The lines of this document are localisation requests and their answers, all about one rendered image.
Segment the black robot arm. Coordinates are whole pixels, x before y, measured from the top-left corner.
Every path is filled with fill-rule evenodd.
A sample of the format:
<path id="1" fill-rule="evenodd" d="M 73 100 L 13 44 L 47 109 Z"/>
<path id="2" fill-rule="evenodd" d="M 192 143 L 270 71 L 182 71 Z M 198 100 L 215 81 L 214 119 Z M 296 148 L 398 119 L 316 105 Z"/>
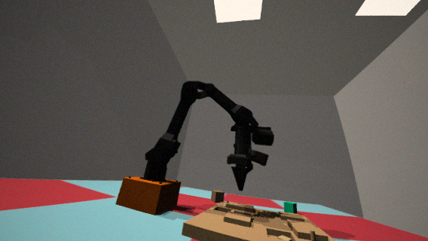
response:
<path id="1" fill-rule="evenodd" d="M 197 89 L 203 91 L 198 92 Z M 203 83 L 201 81 L 188 81 L 182 85 L 180 101 L 167 132 L 159 138 L 155 147 L 145 154 L 145 159 L 148 160 L 148 162 L 144 177 L 139 177 L 140 179 L 153 182 L 167 181 L 165 179 L 167 164 L 170 158 L 178 153 L 180 143 L 177 142 L 177 138 L 188 110 L 196 99 L 205 97 L 211 97 L 230 114 L 235 122 L 235 125 L 231 127 L 231 131 L 236 132 L 235 142 L 244 141 L 252 143 L 253 141 L 255 145 L 273 144 L 274 133 L 271 128 L 258 127 L 257 120 L 253 117 L 252 112 L 248 108 L 233 102 L 217 89 L 214 84 Z M 268 154 L 260 151 L 251 150 L 251 146 L 247 155 L 251 160 L 250 163 L 254 161 L 262 166 L 266 165 L 268 156 Z"/>

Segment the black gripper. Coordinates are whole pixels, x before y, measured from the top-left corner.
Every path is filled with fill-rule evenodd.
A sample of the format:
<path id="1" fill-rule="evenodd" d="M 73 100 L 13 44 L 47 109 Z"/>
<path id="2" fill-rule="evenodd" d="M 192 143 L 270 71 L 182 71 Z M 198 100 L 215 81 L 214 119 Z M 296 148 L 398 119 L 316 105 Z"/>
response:
<path id="1" fill-rule="evenodd" d="M 235 142 L 234 154 L 230 154 L 227 159 L 228 164 L 236 164 L 236 166 L 232 166 L 231 168 L 234 172 L 239 191 L 243 190 L 246 175 L 253 169 L 253 164 L 250 163 L 251 160 L 247 157 L 250 146 L 252 147 L 251 142 Z"/>

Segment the small green block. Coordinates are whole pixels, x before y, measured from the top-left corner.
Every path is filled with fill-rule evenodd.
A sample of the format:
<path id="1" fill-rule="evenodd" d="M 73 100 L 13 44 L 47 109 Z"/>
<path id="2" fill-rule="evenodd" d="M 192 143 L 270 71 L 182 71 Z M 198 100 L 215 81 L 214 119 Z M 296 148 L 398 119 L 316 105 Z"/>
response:
<path id="1" fill-rule="evenodd" d="M 298 214 L 297 203 L 284 202 L 284 212 Z"/>

